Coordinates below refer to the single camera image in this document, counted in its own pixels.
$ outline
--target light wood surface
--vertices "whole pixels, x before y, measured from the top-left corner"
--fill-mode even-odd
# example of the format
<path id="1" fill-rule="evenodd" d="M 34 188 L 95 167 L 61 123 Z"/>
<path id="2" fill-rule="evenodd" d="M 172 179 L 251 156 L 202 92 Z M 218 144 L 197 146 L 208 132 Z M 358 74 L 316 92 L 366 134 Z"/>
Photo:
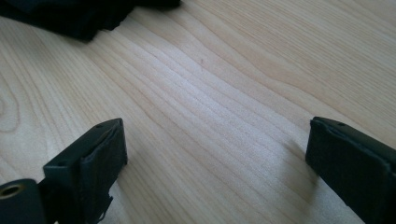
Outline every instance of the light wood surface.
<path id="1" fill-rule="evenodd" d="M 103 223 L 361 223 L 305 164 L 309 120 L 396 147 L 396 1 L 184 0 L 89 44 L 0 18 L 0 184 L 123 118 Z"/>

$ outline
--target black plastic piece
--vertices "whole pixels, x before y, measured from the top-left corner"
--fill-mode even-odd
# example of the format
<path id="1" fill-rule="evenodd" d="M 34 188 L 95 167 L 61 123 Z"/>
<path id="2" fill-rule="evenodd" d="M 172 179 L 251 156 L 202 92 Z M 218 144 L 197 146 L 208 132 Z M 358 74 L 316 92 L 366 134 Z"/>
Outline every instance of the black plastic piece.
<path id="1" fill-rule="evenodd" d="M 34 180 L 22 179 L 0 186 L 2 193 L 9 185 L 22 186 L 17 194 L 9 197 L 9 191 L 6 191 L 8 197 L 0 197 L 0 221 L 97 223 L 110 206 L 112 197 L 108 192 L 126 163 L 122 119 L 100 123 L 49 161 L 43 167 L 46 178 L 38 185 Z M 28 209 L 20 207 L 21 202 L 27 202 Z M 25 219 L 3 222 L 3 217 L 14 218 L 21 211 L 33 212 L 24 212 Z"/>
<path id="2" fill-rule="evenodd" d="M 396 150 L 315 117 L 305 160 L 365 223 L 396 223 Z"/>

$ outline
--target black object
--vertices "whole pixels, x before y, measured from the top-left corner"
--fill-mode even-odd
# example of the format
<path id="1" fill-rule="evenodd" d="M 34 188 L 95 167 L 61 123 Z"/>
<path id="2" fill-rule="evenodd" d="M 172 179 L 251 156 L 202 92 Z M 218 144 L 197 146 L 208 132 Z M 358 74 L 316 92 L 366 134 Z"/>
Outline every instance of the black object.
<path id="1" fill-rule="evenodd" d="M 98 223 L 126 163 L 122 119 L 100 123 L 44 165 L 46 178 L 38 185 L 21 179 L 0 186 L 0 222 Z"/>
<path id="2" fill-rule="evenodd" d="M 396 223 L 396 151 L 344 123 L 311 120 L 308 163 L 365 223 Z"/>
<path id="3" fill-rule="evenodd" d="M 0 15 L 61 35 L 92 40 L 113 30 L 135 6 L 177 7 L 179 0 L 0 0 Z"/>

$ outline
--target wooden table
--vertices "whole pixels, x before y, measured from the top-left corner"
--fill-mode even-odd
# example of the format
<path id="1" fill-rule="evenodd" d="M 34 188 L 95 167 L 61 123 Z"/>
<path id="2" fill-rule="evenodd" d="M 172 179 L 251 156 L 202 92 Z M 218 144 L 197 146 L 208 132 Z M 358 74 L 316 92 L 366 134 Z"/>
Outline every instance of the wooden table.
<path id="1" fill-rule="evenodd" d="M 361 223 L 305 164 L 309 120 L 396 147 L 396 1 L 184 0 L 89 44 L 0 18 L 0 184 L 123 118 L 102 223 Z"/>

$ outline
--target black fabric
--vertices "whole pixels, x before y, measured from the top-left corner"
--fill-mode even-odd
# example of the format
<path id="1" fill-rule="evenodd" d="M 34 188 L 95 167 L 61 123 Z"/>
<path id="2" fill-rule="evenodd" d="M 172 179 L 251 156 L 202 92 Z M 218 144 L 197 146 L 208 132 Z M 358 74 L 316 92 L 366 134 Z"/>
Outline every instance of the black fabric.
<path id="1" fill-rule="evenodd" d="M 135 6 L 177 7 L 179 0 L 0 0 L 0 15 L 80 40 L 113 30 Z"/>

